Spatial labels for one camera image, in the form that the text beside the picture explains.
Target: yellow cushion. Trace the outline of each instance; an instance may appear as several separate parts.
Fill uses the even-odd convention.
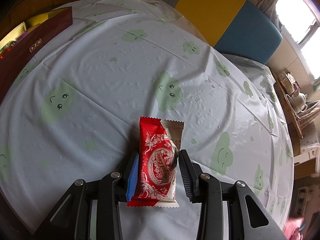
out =
[[[246,0],[179,0],[175,9],[202,33],[213,47]]]

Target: blue cushion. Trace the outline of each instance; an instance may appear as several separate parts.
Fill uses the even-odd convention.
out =
[[[282,41],[274,24],[246,1],[214,48],[220,53],[267,63]]]

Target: teapot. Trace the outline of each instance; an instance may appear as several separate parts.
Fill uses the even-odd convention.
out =
[[[308,95],[300,93],[300,89],[299,87],[297,87],[297,90],[293,93],[293,95],[291,96],[298,113],[303,113],[304,111],[306,111],[308,109],[308,106],[306,104]]]

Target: yellow and blue headboard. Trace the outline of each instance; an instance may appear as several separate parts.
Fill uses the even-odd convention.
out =
[[[220,53],[265,64],[282,41],[273,23],[247,0],[164,0]]]

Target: red and white wrapper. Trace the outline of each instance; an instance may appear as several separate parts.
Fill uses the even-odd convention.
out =
[[[178,207],[174,160],[181,146],[183,122],[140,118],[139,178],[130,207]]]

